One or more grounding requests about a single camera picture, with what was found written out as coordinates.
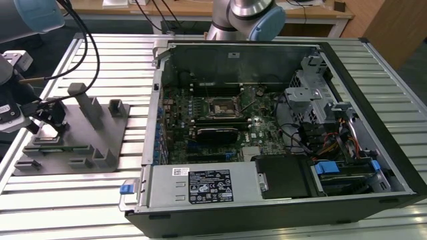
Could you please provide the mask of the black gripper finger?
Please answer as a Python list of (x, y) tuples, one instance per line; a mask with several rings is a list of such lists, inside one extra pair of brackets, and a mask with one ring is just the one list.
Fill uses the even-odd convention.
[(59, 134), (63, 134), (67, 130), (68, 123), (66, 121), (66, 106), (62, 101), (51, 104), (51, 120), (52, 127)]
[(26, 127), (26, 129), (36, 135), (42, 129), (43, 121), (36, 117), (30, 117), (30, 125)]

